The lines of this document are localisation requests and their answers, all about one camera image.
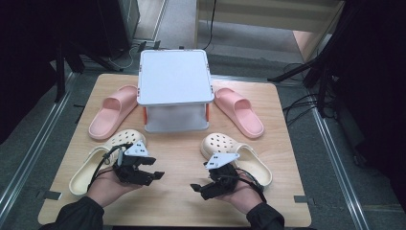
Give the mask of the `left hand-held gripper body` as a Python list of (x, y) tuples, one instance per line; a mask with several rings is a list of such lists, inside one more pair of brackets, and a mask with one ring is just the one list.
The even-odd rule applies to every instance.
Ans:
[(138, 160), (141, 157), (151, 157), (143, 141), (134, 144), (122, 144), (115, 146), (117, 159), (113, 164), (113, 171), (123, 183), (149, 186), (154, 179), (154, 172), (145, 172), (139, 169)]

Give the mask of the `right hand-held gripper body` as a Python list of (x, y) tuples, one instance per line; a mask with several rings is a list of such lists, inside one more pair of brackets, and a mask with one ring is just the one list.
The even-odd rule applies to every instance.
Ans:
[(214, 153), (205, 167), (210, 174), (211, 183), (205, 185), (200, 194), (207, 200), (232, 192), (237, 185), (237, 171), (233, 163), (239, 158), (238, 153)]

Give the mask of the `cream perforated clog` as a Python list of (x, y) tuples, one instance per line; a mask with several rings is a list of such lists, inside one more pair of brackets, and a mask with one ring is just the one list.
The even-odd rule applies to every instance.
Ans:
[(210, 159), (214, 153), (238, 153), (239, 158), (232, 163), (235, 168), (249, 172), (263, 187), (269, 186), (273, 180), (271, 171), (252, 147), (226, 134), (209, 134), (202, 140), (200, 151), (206, 159)]
[(84, 196), (94, 172), (111, 167), (117, 159), (118, 152), (113, 151), (107, 158), (104, 158), (104, 156), (115, 146), (134, 144), (137, 141), (147, 143), (146, 137), (141, 132), (135, 129), (125, 129), (114, 134), (103, 145), (94, 147), (82, 166), (71, 178), (69, 182), (70, 192), (75, 196)]

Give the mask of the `pink slide slipper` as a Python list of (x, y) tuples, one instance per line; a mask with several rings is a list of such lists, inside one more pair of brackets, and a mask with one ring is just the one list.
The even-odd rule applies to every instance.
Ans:
[(138, 89), (135, 85), (124, 85), (106, 97), (88, 128), (88, 134), (95, 140), (112, 136), (129, 113), (138, 105)]
[(264, 133), (264, 125), (253, 110), (251, 102), (233, 89), (217, 89), (214, 103), (246, 137), (255, 139)]

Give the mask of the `white shoe rack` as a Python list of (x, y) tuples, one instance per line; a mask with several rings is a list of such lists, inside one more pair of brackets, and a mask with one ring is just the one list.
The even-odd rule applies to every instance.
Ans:
[(140, 56), (137, 102), (150, 133), (204, 130), (214, 99), (203, 50), (147, 50)]

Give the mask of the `person's right hand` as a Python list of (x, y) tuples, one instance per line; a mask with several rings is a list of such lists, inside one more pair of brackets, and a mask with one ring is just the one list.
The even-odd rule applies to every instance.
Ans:
[(239, 181), (232, 193), (217, 196), (216, 199), (232, 204), (242, 214), (248, 214), (262, 203), (259, 194), (247, 183)]

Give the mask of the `person's left hand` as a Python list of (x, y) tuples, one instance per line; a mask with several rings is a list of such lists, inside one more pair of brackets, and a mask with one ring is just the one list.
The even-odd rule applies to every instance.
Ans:
[(98, 172), (86, 195), (104, 208), (121, 196), (141, 188), (142, 185), (121, 182), (109, 167)]

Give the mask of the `black tape strip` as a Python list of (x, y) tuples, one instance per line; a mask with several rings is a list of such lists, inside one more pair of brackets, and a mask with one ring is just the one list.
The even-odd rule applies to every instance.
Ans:
[(83, 105), (83, 104), (76, 104), (76, 103), (74, 103), (74, 104), (73, 104), (73, 107), (75, 107), (75, 108), (77, 108), (77, 109), (79, 109), (79, 110), (80, 110), (79, 115), (78, 115), (77, 119), (75, 120), (75, 124), (78, 124), (78, 123), (79, 123), (79, 121), (80, 121), (80, 118), (81, 118), (81, 116), (82, 116), (82, 114), (83, 114), (83, 111), (84, 111), (85, 105)]

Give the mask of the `black slanted stand leg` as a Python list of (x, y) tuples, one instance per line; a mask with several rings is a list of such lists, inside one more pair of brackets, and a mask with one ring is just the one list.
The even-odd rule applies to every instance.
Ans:
[(68, 62), (69, 66), (74, 72), (77, 73), (82, 73), (84, 71), (84, 64), (83, 61), (81, 60), (81, 55), (85, 55), (94, 62), (98, 63), (101, 67), (108, 71), (113, 71), (113, 72), (122, 72), (122, 69), (119, 67), (115, 67), (112, 64), (108, 63), (106, 60), (102, 59), (101, 57), (98, 57), (97, 55), (93, 54), (92, 52), (86, 50), (79, 44), (75, 42), (68, 41), (64, 48), (64, 55), (65, 59)]

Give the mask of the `black upright stand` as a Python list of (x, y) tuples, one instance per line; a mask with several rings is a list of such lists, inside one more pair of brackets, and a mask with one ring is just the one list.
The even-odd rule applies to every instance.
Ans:
[(78, 44), (67, 41), (60, 42), (56, 46), (56, 99), (59, 103), (65, 94), (65, 69), (64, 63), (67, 62), (75, 73), (82, 73), (84, 64), (79, 56), (80, 47)]

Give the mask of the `black tripod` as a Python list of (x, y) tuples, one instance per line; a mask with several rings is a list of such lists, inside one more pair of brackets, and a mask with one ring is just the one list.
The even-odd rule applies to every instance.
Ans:
[(325, 98), (327, 95), (327, 79), (331, 76), (328, 66), (329, 55), (329, 48), (325, 48), (312, 60), (303, 63), (280, 76), (268, 78), (267, 80), (271, 82), (282, 82), (304, 71), (307, 71), (307, 74), (303, 80), (303, 86), (309, 89), (318, 84), (316, 108), (319, 114), (323, 118), (326, 118), (327, 114), (325, 113), (325, 108), (327, 103), (325, 102)]

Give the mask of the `dark cabinet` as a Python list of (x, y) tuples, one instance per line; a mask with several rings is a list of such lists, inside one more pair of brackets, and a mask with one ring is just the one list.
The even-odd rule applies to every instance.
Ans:
[(101, 15), (100, 51), (116, 57), (128, 51), (137, 30), (140, 12), (137, 0), (98, 0)]

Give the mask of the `black curtain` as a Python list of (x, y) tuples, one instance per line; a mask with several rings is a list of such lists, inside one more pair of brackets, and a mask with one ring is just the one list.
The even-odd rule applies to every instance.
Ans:
[(0, 145), (56, 84), (56, 46), (91, 0), (0, 0)]
[(347, 0), (332, 60), (336, 93), (363, 140), (356, 150), (389, 178), (406, 210), (406, 0)]

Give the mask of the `beige wooden furniture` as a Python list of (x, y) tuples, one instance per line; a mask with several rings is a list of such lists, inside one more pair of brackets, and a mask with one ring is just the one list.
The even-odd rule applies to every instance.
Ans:
[(196, 0), (196, 19), (291, 30), (304, 61), (310, 60), (332, 33), (344, 0)]

